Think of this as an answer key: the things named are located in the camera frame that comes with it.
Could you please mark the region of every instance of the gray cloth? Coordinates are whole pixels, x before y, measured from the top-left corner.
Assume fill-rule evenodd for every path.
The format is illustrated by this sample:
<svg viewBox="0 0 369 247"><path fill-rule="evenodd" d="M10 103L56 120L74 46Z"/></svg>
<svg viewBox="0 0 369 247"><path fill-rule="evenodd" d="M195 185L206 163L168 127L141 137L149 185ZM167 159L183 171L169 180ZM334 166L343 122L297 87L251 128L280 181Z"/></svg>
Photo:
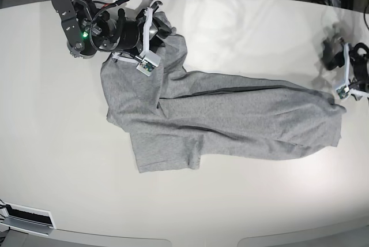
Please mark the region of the gray cloth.
<svg viewBox="0 0 369 247"><path fill-rule="evenodd" d="M130 133L140 172L197 169L203 154L284 160L337 146L345 109L332 95L287 81L186 72L186 42L175 32L157 54L162 62L151 77L112 58L101 69L107 119Z"/></svg>

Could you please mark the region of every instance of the white table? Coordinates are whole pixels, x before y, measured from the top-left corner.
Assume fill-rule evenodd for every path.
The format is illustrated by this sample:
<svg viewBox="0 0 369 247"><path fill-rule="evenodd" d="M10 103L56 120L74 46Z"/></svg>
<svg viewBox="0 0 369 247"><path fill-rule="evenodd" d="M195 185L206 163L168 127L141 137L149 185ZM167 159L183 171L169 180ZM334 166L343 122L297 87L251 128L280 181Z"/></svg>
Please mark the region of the white table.
<svg viewBox="0 0 369 247"><path fill-rule="evenodd" d="M126 5L128 16L152 0L141 1ZM347 10L287 0L161 1L186 38L187 70L328 91L335 73L319 74L326 30L339 23L348 41L369 43L362 14ZM343 103L338 148L276 162L205 155L199 170L139 174L129 135L106 121L107 55L72 58L51 2L2 9L0 20L3 200L50 210L62 230L163 238L174 247L236 246L369 213L366 100Z"/></svg>

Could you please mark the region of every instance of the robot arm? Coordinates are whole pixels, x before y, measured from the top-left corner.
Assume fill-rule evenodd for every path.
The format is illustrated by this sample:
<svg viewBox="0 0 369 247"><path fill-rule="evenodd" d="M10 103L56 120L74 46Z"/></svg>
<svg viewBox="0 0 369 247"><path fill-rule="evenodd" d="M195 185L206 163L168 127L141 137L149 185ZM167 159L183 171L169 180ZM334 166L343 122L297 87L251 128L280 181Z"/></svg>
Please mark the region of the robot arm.
<svg viewBox="0 0 369 247"><path fill-rule="evenodd" d="M120 60L135 60L137 69L147 76L158 67L160 58L150 51L150 41L158 34L161 38L169 35L170 30L153 16L161 2L155 2L131 20L123 9L118 10L118 19L111 18L107 11L129 0L106 3L102 8L97 8L92 0L51 1L74 57L91 58L97 51L114 53Z"/></svg>

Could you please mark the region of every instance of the black cable bundle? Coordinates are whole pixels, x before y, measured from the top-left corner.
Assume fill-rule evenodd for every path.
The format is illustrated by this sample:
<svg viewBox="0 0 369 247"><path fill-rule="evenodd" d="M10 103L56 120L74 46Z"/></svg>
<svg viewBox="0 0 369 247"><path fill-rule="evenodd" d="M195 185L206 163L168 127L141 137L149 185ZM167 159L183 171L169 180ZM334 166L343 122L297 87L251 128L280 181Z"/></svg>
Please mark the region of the black cable bundle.
<svg viewBox="0 0 369 247"><path fill-rule="evenodd" d="M364 23L365 23L365 26L367 26L367 29L369 31L369 25L368 25L368 22L367 22L367 11L368 11L368 7L369 7L369 0L368 0L368 3L367 3L367 6L364 8Z"/></svg>
<svg viewBox="0 0 369 247"><path fill-rule="evenodd" d="M96 20L102 15L102 13L104 11L106 11L107 9L110 9L110 8L114 8L116 6L120 6L121 4L125 3L125 2L128 2L129 0L117 0L115 1L114 3L107 3L105 4L98 13L96 13L96 15L94 16L94 18L91 20L91 23L90 23L90 28L89 28L89 40L90 40L90 43L91 43L91 46L97 50L97 51L101 51L101 52L105 52L105 53L113 53L113 52L118 52L118 53L124 53L124 54L127 54L131 57L133 57L134 55L132 55L131 53L125 51L125 50L104 50L104 49L100 49L98 46L95 45L95 43L93 42L93 37L92 37L92 27L94 25L94 23L96 22Z"/></svg>

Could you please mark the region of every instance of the white vent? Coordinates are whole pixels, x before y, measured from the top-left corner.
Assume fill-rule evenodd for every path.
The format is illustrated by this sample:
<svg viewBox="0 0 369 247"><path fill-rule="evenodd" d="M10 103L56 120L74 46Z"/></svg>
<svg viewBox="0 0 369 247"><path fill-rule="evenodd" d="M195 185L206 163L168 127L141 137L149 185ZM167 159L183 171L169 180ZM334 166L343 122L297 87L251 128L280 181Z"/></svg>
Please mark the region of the white vent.
<svg viewBox="0 0 369 247"><path fill-rule="evenodd" d="M53 229L57 228L50 211L4 203L10 206L1 210L5 220L0 224L4 226L38 235L49 235Z"/></svg>

